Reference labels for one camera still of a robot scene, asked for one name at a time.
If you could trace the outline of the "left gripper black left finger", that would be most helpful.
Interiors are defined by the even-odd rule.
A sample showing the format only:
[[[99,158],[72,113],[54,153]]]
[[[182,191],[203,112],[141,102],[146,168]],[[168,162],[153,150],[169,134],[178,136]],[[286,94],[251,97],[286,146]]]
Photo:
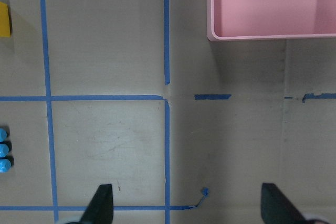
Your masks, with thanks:
[[[111,184],[100,185],[79,223],[112,224],[113,190]]]

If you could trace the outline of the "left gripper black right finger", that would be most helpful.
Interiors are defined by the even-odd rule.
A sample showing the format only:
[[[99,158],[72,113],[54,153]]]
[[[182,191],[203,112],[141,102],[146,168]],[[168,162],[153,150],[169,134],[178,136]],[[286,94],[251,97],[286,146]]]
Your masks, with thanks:
[[[261,186],[261,218],[264,223],[310,223],[273,183]]]

